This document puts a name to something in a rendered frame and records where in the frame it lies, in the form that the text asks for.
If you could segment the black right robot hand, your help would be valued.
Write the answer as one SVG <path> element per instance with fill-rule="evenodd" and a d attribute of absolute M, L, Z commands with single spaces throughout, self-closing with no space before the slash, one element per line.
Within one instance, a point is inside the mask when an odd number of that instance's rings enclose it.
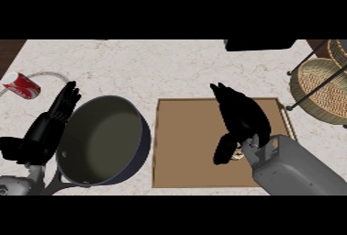
<path fill-rule="evenodd" d="M 254 136 L 258 136 L 255 146 L 261 148 L 270 141 L 271 126 L 264 111 L 255 100 L 238 92 L 223 83 L 211 84 L 223 123 L 227 133 L 221 136 L 215 148 L 212 162 L 215 165 L 227 164 L 240 145 Z"/>

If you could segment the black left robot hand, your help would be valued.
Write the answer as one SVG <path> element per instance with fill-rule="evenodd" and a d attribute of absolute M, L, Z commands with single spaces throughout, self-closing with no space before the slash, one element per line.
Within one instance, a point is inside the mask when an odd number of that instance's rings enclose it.
<path fill-rule="evenodd" d="M 75 81 L 71 81 L 63 86 L 49 110 L 40 114 L 31 124 L 25 136 L 0 137 L 0 152 L 6 160 L 17 164 L 46 165 L 54 155 L 80 98 Z"/>

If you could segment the brown wooden tray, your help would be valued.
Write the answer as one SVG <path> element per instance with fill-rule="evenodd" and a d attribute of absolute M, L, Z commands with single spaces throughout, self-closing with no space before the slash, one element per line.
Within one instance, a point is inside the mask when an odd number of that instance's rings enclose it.
<path fill-rule="evenodd" d="M 226 133 L 212 98 L 161 98 L 153 143 L 155 188 L 254 187 L 252 170 L 239 159 L 212 163 Z"/>

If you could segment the wicker tiered basket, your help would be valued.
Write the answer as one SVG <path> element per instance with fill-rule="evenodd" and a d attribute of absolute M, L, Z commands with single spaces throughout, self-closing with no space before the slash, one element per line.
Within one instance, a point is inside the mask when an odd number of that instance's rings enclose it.
<path fill-rule="evenodd" d="M 325 39 L 288 71 L 295 103 L 319 121 L 347 129 L 347 39 Z"/>

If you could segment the dark blue frying pan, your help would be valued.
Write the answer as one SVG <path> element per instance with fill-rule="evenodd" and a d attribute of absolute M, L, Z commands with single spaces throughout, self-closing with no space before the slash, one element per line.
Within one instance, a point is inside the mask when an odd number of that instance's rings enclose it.
<path fill-rule="evenodd" d="M 139 171 L 150 150 L 150 129 L 131 102 L 93 98 L 75 110 L 56 151 L 57 170 L 41 193 L 68 187 L 115 185 Z"/>

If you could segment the red soda can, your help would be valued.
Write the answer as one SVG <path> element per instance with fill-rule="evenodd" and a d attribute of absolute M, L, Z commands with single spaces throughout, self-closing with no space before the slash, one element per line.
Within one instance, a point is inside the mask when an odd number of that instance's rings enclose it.
<path fill-rule="evenodd" d="M 34 99 L 40 93 L 40 86 L 28 79 L 22 73 L 9 73 L 1 79 L 3 86 L 23 99 Z"/>

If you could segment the black appliance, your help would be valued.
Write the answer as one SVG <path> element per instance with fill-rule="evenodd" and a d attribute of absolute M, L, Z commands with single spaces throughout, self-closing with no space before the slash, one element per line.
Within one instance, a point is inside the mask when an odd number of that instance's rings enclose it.
<path fill-rule="evenodd" d="M 294 39 L 226 39 L 223 44 L 227 51 L 285 50 L 294 42 Z"/>

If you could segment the dark brown wooden cabinet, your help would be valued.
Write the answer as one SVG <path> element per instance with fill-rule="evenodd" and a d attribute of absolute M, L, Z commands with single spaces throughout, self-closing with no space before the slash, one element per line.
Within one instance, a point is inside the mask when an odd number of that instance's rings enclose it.
<path fill-rule="evenodd" d="M 23 45 L 25 39 L 0 39 L 0 77 L 4 75 Z"/>

